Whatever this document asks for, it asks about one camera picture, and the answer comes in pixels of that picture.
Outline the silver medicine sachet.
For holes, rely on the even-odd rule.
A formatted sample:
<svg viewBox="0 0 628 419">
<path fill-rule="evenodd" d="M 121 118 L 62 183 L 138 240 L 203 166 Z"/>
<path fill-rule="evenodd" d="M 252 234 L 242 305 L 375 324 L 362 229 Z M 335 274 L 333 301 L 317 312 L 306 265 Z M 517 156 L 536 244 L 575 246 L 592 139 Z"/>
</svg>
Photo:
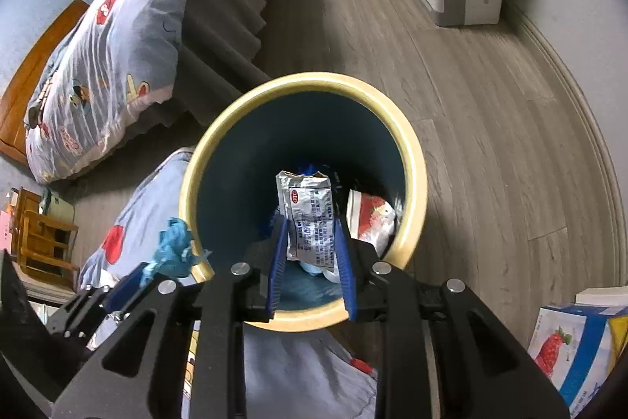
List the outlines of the silver medicine sachet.
<svg viewBox="0 0 628 419">
<path fill-rule="evenodd" d="M 276 176 L 279 212 L 290 221 L 287 259 L 333 270 L 334 206 L 331 181 L 324 174 Z"/>
</svg>

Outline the teal yellow-rimmed trash bin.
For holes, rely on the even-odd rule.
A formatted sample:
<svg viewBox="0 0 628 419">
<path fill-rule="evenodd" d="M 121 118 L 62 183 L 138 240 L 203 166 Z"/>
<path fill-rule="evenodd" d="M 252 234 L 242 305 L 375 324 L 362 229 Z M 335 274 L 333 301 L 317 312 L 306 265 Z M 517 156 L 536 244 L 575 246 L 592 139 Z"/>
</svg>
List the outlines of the teal yellow-rimmed trash bin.
<svg viewBox="0 0 628 419">
<path fill-rule="evenodd" d="M 208 251 L 199 281 L 228 270 L 275 225 L 287 226 L 287 267 L 266 329 L 308 332 L 346 317 L 335 226 L 407 266 L 427 211 L 425 158 L 400 108 L 345 74 L 305 72 L 232 103 L 196 147 L 179 215 Z"/>
</svg>

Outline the strawberry printed wrapper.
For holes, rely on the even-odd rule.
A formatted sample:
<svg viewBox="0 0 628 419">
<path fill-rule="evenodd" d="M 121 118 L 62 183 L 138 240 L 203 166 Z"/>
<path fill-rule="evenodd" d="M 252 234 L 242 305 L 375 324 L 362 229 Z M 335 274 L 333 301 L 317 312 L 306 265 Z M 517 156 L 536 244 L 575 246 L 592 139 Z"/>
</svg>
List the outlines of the strawberry printed wrapper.
<svg viewBox="0 0 628 419">
<path fill-rule="evenodd" d="M 349 191 L 346 209 L 348 231 L 353 239 L 370 243 L 382 256 L 396 231 L 396 212 L 383 198 Z"/>
</svg>

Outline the wooden chair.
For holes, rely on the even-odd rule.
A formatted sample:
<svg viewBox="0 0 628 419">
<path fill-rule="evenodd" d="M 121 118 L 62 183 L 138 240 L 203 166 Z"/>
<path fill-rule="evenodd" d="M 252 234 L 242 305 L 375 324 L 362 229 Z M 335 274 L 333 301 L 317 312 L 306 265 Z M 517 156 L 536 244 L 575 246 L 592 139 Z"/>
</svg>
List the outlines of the wooden chair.
<svg viewBox="0 0 628 419">
<path fill-rule="evenodd" d="M 39 213 L 39 195 L 15 192 L 12 248 L 19 269 L 29 278 L 67 290 L 75 288 L 79 267 L 72 263 L 78 227 Z"/>
</svg>

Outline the blue cartoon pillow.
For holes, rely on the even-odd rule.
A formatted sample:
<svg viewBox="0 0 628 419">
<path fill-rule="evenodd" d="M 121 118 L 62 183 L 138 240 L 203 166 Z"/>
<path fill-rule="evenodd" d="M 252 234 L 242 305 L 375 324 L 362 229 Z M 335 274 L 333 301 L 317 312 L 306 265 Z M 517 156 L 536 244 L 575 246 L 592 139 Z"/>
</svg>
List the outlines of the blue cartoon pillow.
<svg viewBox="0 0 628 419">
<path fill-rule="evenodd" d="M 175 217 L 193 151 L 180 148 L 139 183 L 100 247 L 80 270 L 80 288 L 115 286 L 154 256 Z M 372 418 L 377 374 L 362 370 L 327 329 L 281 333 L 242 324 L 235 366 L 249 418 Z"/>
</svg>

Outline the dark grey bed skirt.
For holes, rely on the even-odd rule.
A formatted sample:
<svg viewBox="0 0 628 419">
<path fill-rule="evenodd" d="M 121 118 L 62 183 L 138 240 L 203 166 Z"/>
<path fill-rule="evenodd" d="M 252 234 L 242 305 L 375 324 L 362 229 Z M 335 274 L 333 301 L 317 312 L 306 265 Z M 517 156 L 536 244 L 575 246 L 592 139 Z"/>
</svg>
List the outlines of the dark grey bed skirt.
<svg viewBox="0 0 628 419">
<path fill-rule="evenodd" d="M 140 116 L 148 129 L 190 114 L 209 125 L 243 93 L 268 80 L 253 64 L 267 0 L 187 0 L 172 97 Z"/>
</svg>

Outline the wooden bed headboard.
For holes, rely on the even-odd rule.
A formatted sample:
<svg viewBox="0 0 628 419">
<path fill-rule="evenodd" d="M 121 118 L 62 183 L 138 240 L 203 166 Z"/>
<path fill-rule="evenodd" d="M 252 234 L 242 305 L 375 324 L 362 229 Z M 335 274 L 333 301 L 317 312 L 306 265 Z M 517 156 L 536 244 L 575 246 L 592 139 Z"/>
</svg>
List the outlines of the wooden bed headboard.
<svg viewBox="0 0 628 419">
<path fill-rule="evenodd" d="M 1 97 L 1 154 L 18 164 L 28 165 L 24 115 L 42 71 L 52 51 L 76 25 L 88 8 L 83 0 L 73 0 L 42 33 L 17 69 Z"/>
</svg>

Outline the blue cartoon quilt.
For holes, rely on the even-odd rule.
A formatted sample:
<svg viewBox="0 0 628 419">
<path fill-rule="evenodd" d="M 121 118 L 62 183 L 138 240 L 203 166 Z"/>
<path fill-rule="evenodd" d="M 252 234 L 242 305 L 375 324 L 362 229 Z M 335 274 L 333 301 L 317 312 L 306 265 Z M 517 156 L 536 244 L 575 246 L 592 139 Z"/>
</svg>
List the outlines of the blue cartoon quilt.
<svg viewBox="0 0 628 419">
<path fill-rule="evenodd" d="M 24 115 L 37 183 L 99 161 L 143 111 L 172 97 L 186 2 L 91 2 L 51 53 Z"/>
</svg>

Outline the strawberry printed carton box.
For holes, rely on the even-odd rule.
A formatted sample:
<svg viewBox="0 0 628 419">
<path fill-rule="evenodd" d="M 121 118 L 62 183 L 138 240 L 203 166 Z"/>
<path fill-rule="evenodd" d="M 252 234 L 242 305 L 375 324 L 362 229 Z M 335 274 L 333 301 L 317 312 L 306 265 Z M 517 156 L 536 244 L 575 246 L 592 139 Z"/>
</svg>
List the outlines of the strawberry printed carton box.
<svg viewBox="0 0 628 419">
<path fill-rule="evenodd" d="M 588 288 L 576 302 L 538 314 L 529 355 L 558 389 L 571 417 L 589 404 L 627 347 L 627 288 Z"/>
</svg>

